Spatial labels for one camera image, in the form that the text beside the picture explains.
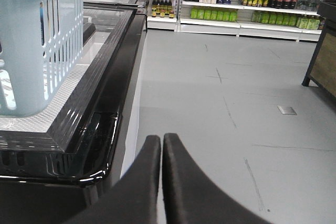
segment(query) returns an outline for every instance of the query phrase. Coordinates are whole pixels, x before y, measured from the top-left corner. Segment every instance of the shelf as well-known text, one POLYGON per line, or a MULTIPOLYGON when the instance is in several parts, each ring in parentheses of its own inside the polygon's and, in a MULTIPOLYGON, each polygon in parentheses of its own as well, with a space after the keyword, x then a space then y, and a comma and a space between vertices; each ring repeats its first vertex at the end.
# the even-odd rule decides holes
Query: shelf
POLYGON ((219 8, 230 8, 230 9, 244 9, 243 5, 205 4, 205 3, 200 3, 200 2, 188 2, 188 1, 183 1, 182 5, 219 7, 219 8))
POLYGON ((276 9, 276 8, 270 8, 270 7, 254 7, 254 6, 243 6, 242 9, 248 9, 248 10, 264 10, 267 12, 276 12, 276 13, 294 13, 294 14, 303 14, 303 15, 315 15, 319 16, 317 12, 308 12, 306 10, 298 10, 298 9, 276 9))
POLYGON ((225 22, 225 21, 215 21, 215 20, 181 18, 180 23, 181 24, 192 24, 192 25, 240 28, 240 24, 238 22, 225 22))
POLYGON ((147 17, 147 21, 153 21, 153 22, 164 22, 164 23, 176 23, 177 19, 176 18, 160 18, 159 16, 156 16, 155 18, 153 17, 147 17))

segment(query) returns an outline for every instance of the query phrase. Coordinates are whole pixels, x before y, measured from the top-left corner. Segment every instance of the white shelving unit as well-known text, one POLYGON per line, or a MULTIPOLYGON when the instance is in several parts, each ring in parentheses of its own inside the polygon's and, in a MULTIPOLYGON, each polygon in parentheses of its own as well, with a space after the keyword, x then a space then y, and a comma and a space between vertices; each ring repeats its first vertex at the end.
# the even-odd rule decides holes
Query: white shelving unit
POLYGON ((204 4, 198 2, 185 2, 181 0, 180 22, 178 31, 185 33, 209 33, 209 34, 230 34, 245 35, 270 38, 293 39, 295 41, 310 40, 318 41, 321 34, 320 30, 305 30, 297 27, 266 25, 249 22, 251 14, 255 10, 279 12, 289 14, 302 14, 319 16, 317 12, 299 9, 276 9, 270 7, 253 7, 238 4, 239 0, 233 0, 233 4, 204 4), (190 10, 192 6, 230 8, 238 10, 238 22, 217 22, 211 20, 190 19, 190 10))

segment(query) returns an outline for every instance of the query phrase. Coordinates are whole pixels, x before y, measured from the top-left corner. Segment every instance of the green bottle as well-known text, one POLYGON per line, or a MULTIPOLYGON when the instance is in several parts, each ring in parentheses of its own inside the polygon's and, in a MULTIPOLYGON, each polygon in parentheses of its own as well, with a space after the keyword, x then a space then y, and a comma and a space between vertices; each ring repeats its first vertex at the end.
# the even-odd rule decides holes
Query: green bottle
POLYGON ((197 19, 204 19, 204 9, 198 9, 197 19))
POLYGON ((196 19, 197 18, 197 13, 198 13, 197 8, 196 7, 192 8, 191 13, 190 13, 190 18, 196 19))
POLYGON ((236 10, 230 12, 229 21, 230 22, 237 22, 237 11, 236 10))
POLYGON ((283 26, 288 26, 289 25, 289 14, 284 14, 284 20, 282 21, 283 26))
POLYGON ((220 9, 217 12, 217 21, 223 21, 223 16, 224 16, 224 12, 222 11, 222 9, 220 9))
POLYGON ((295 26, 295 24, 296 24, 296 20, 297 20, 297 17, 296 17, 295 14, 290 15, 288 25, 289 25, 289 26, 295 26))
POLYGON ((282 13, 278 13, 277 14, 277 21, 275 22, 275 24, 281 26, 282 22, 283 22, 283 14, 282 13))
POLYGON ((276 13, 271 13, 269 15, 269 21, 268 21, 268 23, 270 25, 275 25, 276 22, 277 22, 277 14, 276 13))
POLYGON ((205 19, 205 20, 210 20, 210 19, 211 19, 211 9, 210 9, 210 8, 207 8, 207 9, 204 11, 204 19, 205 19))
POLYGON ((264 12, 263 17, 261 19, 262 24, 268 24, 269 21, 269 12, 264 12))
POLYGON ((217 20, 218 11, 216 9, 211 10, 210 20, 217 20))

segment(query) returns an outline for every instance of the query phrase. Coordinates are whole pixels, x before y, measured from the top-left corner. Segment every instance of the plastic laundry basket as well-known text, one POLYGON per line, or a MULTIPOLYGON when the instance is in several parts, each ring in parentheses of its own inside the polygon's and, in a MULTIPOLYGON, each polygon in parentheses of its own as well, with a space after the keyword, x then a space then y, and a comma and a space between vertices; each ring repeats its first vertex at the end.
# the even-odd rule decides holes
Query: plastic laundry basket
POLYGON ((83 0, 0 0, 0 115, 43 110, 82 54, 83 0))

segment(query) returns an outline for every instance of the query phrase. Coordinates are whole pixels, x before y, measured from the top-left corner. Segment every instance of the store shelf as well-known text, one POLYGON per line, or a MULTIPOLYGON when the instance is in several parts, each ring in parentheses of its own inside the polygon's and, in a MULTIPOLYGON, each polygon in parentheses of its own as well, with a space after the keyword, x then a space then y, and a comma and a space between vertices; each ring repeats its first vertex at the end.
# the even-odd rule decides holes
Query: store shelf
POLYGON ((240 24, 238 22, 225 22, 225 21, 215 21, 215 20, 181 18, 180 23, 181 24, 192 24, 192 25, 240 28, 240 24))
POLYGON ((267 12, 276 12, 276 13, 293 13, 293 14, 303 14, 303 15, 315 15, 319 16, 317 12, 308 12, 306 10, 297 10, 297 9, 276 9, 270 7, 254 7, 254 6, 243 6, 242 9, 247 10, 264 10, 267 12))
POLYGON ((244 9, 243 5, 225 5, 225 4, 205 4, 199 2, 188 2, 183 1, 182 5, 193 5, 193 6, 205 6, 205 7, 219 7, 219 8, 230 8, 230 9, 244 9))

